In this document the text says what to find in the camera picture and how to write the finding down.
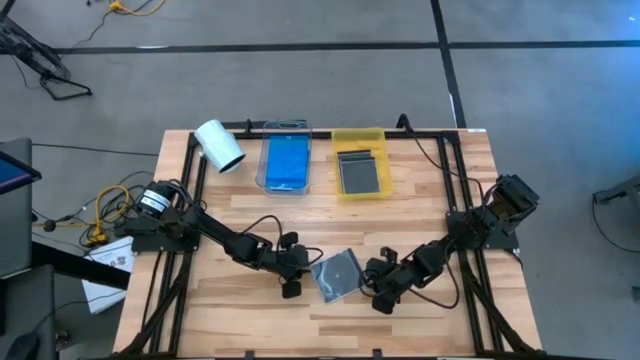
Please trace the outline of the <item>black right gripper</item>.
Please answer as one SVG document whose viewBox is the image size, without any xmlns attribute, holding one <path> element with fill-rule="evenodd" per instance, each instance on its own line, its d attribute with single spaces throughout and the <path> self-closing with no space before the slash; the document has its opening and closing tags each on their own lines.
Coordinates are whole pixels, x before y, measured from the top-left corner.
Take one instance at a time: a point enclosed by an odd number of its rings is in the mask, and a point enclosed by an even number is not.
<svg viewBox="0 0 640 360">
<path fill-rule="evenodd" d="M 371 262 L 370 269 L 360 273 L 359 291 L 373 299 L 374 310 L 390 315 L 401 295 L 424 278 L 425 268 L 417 262 Z"/>
</svg>

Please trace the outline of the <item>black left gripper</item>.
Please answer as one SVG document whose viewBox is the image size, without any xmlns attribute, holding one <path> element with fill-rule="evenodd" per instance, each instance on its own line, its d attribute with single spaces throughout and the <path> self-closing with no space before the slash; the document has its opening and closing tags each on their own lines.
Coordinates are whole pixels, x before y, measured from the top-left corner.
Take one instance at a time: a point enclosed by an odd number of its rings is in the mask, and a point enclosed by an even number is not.
<svg viewBox="0 0 640 360">
<path fill-rule="evenodd" d="M 291 245 L 277 251 L 270 263 L 271 271 L 281 280 L 282 297 L 293 299 L 301 295 L 302 275 L 317 279 L 317 271 L 310 269 L 321 259 L 321 255 L 309 262 L 308 250 L 303 245 Z"/>
</svg>

